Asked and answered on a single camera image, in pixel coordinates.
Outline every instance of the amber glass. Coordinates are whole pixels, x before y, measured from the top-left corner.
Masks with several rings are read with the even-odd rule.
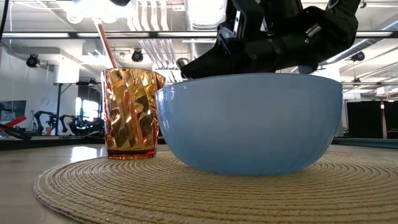
[[[156,155],[159,124],[155,93],[165,78],[139,68],[101,73],[105,143],[110,159],[149,159]]]

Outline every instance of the table surface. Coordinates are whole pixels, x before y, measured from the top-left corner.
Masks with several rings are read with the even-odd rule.
[[[166,145],[159,145],[159,150],[168,150],[168,148]],[[332,145],[329,150],[398,159],[397,149]],[[33,196],[34,180],[43,171],[57,165],[105,155],[104,145],[60,146],[0,152],[0,223],[76,223],[36,201]]]

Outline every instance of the security camera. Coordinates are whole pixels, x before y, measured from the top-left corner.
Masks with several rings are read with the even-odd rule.
[[[365,59],[365,54],[363,52],[358,52],[351,56],[351,60],[354,62],[362,62]]]
[[[131,56],[131,60],[133,62],[141,62],[144,59],[144,56],[141,53],[141,49],[134,49],[134,53]]]
[[[30,68],[37,68],[40,66],[39,56],[37,54],[31,54],[26,60],[26,65]]]
[[[354,77],[353,83],[358,83],[358,84],[354,84],[354,86],[360,86],[359,83],[361,83],[361,80],[357,77]]]
[[[181,67],[189,63],[189,60],[187,58],[179,58],[175,63],[177,64],[177,67],[181,69]]]

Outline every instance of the fluorescent light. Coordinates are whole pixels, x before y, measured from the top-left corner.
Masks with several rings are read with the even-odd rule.
[[[77,33],[78,37],[100,37],[100,35],[96,32],[94,33]]]
[[[348,90],[348,91],[346,91],[345,93],[348,93],[348,94],[351,94],[351,93],[358,94],[358,93],[369,93],[370,91],[372,91],[372,90],[370,90],[370,89],[354,89],[354,90]]]
[[[214,44],[216,39],[213,40],[182,40],[184,44]]]
[[[116,33],[116,32],[105,32],[107,37],[149,37],[147,32],[127,32],[127,33]]]
[[[68,33],[4,33],[4,38],[68,38]]]
[[[382,4],[367,4],[366,7],[392,8],[392,7],[398,7],[398,6],[397,5],[382,5]]]
[[[159,37],[217,37],[217,31],[159,32]]]
[[[392,32],[389,31],[374,31],[374,32],[362,32],[359,31],[356,33],[356,37],[389,37],[391,36]]]
[[[149,37],[148,32],[105,32],[106,36],[112,38],[118,37]],[[100,37],[97,32],[87,32],[87,33],[77,33],[78,37],[82,38],[93,38],[93,37]]]

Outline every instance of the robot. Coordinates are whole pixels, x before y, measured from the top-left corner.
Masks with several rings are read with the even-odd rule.
[[[129,0],[111,0],[125,6]],[[275,72],[318,63],[354,44],[361,0],[329,0],[325,10],[300,0],[227,0],[226,20],[207,53],[180,67],[187,78]]]
[[[46,123],[49,125],[49,127],[51,128],[51,130],[53,130],[56,126],[56,120],[57,120],[57,115],[51,112],[47,112],[47,111],[38,111],[34,114],[34,118],[36,119],[37,122],[37,135],[41,136],[44,130],[44,127],[42,125],[42,122],[40,120],[40,116],[42,114],[46,114],[49,116],[49,120],[46,121]]]
[[[62,115],[59,117],[62,132],[68,132],[68,128],[65,125],[65,118],[71,118],[72,121],[68,122],[70,131],[76,136],[91,136],[91,137],[103,137],[104,135],[104,120],[101,118],[95,118],[93,121],[83,120],[81,117],[73,115]]]

